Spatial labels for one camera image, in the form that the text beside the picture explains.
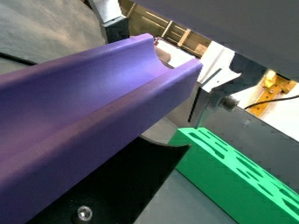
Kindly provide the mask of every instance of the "metal plate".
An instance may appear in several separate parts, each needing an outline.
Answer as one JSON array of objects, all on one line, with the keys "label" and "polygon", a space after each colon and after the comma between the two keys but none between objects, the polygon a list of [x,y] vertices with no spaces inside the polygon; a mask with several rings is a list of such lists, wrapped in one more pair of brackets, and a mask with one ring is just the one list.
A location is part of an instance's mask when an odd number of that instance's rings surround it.
[{"label": "metal plate", "polygon": [[88,3],[97,14],[100,23],[104,24],[109,20],[121,17],[117,0],[88,0]]},{"label": "metal plate", "polygon": [[0,53],[41,63],[105,44],[98,20],[77,0],[1,0]]}]

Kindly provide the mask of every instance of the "screw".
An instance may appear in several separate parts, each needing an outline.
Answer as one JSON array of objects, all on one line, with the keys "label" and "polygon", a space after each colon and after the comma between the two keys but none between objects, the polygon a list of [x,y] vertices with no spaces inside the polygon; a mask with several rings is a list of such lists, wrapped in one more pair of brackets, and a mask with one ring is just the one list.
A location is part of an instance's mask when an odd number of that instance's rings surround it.
[{"label": "screw", "polygon": [[244,128],[249,125],[249,122],[251,122],[251,120],[247,119],[245,122],[244,122]]},{"label": "screw", "polygon": [[74,214],[74,223],[89,223],[92,218],[92,210],[86,206],[81,206]]}]

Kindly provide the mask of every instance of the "green plastic part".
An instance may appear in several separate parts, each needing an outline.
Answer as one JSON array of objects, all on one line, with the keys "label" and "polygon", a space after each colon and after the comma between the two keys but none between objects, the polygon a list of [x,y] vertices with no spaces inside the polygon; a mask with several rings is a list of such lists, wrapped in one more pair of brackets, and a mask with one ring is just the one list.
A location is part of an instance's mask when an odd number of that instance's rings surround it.
[{"label": "green plastic part", "polygon": [[191,144],[176,169],[240,224],[299,223],[299,195],[204,128],[177,129]]}]

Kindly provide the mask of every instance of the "gray surface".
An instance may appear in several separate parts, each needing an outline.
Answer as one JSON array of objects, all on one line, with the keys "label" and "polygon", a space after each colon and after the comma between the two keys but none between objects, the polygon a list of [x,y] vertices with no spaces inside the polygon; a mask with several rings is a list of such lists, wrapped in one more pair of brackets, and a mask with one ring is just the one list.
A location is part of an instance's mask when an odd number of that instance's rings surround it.
[{"label": "gray surface", "polygon": [[134,1],[260,65],[299,80],[299,1]]},{"label": "gray surface", "polygon": [[78,0],[1,0],[0,53],[41,63],[104,45],[98,20]]},{"label": "gray surface", "polygon": [[201,126],[299,192],[299,143],[239,107],[205,113]]},{"label": "gray surface", "polygon": [[0,57],[0,74],[6,74],[12,71],[16,71],[24,67],[28,67],[26,65],[17,63],[14,61],[10,61],[9,59],[4,59]]},{"label": "gray surface", "polygon": [[200,83],[196,82],[193,89],[191,91],[189,98],[181,103],[181,105],[174,108],[170,113],[165,116],[166,119],[180,128],[191,127],[188,123],[188,117],[192,110],[192,103],[197,93]]},{"label": "gray surface", "polygon": [[[166,144],[176,126],[162,118],[142,134]],[[173,171],[134,224],[236,223],[187,178]]]}]

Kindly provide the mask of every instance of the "black panel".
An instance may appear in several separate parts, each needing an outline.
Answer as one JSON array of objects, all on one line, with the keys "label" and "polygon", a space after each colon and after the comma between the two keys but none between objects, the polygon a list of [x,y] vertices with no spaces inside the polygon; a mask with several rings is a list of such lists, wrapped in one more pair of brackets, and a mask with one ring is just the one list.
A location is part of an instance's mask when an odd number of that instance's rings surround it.
[{"label": "black panel", "polygon": [[106,28],[106,42],[113,43],[121,39],[129,38],[128,18],[124,17],[120,21],[110,24]]},{"label": "black panel", "polygon": [[92,209],[89,223],[133,223],[188,149],[138,137],[28,223],[72,223],[81,206]]}]

